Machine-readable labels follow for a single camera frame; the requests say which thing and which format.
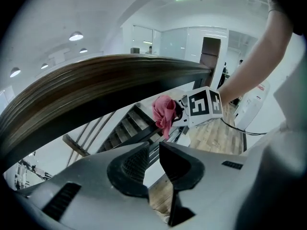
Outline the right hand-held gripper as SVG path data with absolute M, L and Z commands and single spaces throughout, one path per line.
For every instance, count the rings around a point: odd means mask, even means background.
M 186 92 L 178 100 L 178 117 L 172 127 L 199 127 L 222 117 L 219 92 L 205 86 Z

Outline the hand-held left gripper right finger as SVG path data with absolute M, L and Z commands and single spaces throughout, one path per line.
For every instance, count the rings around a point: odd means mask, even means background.
M 245 158 L 161 142 L 160 164 L 173 186 L 168 230 L 237 230 L 232 189 Z

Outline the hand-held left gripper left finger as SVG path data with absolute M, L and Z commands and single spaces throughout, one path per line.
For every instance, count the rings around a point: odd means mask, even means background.
M 16 199 L 41 230 L 167 230 L 150 207 L 141 142 L 78 160 Z

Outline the pink cloth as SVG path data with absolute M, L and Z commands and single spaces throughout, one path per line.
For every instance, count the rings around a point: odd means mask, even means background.
M 168 95 L 159 96 L 152 103 L 153 120 L 163 132 L 165 139 L 169 139 L 169 131 L 173 120 L 177 117 L 176 102 Z

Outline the dark wooden railing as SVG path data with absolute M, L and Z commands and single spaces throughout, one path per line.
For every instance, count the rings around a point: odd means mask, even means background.
M 95 57 L 57 69 L 18 94 L 0 115 L 0 173 L 54 139 L 129 104 L 196 81 L 211 69 L 160 56 Z

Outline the person's right forearm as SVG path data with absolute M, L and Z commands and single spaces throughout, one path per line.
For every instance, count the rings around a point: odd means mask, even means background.
M 274 71 L 285 55 L 293 28 L 285 13 L 269 12 L 264 34 L 240 67 L 218 89 L 223 105 L 257 87 Z

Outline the stair balustrade with wooden rails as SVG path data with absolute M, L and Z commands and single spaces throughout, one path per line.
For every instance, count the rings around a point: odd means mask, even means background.
M 73 163 L 78 159 L 79 156 L 89 153 L 89 148 L 92 143 L 97 139 L 101 131 L 106 134 L 107 128 L 115 124 L 115 120 L 119 119 L 119 116 L 123 116 L 128 112 L 128 108 L 132 107 L 126 106 L 120 110 L 116 110 L 95 120 L 92 120 L 81 127 L 74 129 L 63 135 L 63 142 L 71 148 L 71 154 L 68 159 L 68 165 Z

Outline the dark wooden staircase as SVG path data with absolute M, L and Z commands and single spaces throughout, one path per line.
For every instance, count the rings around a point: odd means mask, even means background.
M 97 153 L 115 148 L 148 127 L 156 127 L 150 114 L 150 109 L 140 102 L 136 103 L 115 126 Z

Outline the white appliance with red label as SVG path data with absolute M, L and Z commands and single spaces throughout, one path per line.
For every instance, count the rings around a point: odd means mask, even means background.
M 262 108 L 269 90 L 270 83 L 265 80 L 243 96 L 234 112 L 236 128 L 246 130 Z

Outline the white ceiling air conditioner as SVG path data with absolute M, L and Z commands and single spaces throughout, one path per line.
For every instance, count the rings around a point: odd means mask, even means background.
M 58 65 L 62 62 L 65 62 L 65 54 L 68 52 L 70 52 L 70 49 L 65 48 L 65 49 L 62 49 L 62 50 L 59 50 L 57 52 L 50 54 L 48 58 L 53 60 L 55 65 Z

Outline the brown wooden newel post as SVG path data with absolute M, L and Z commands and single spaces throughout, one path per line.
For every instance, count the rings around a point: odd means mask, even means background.
M 205 81 L 205 86 L 210 86 L 215 68 L 217 66 L 217 61 L 219 58 L 221 47 L 221 40 L 211 37 L 204 37 L 202 43 L 202 50 L 201 50 L 201 57 L 200 57 L 200 64 L 205 65 L 211 70 L 209 77 L 207 77 Z

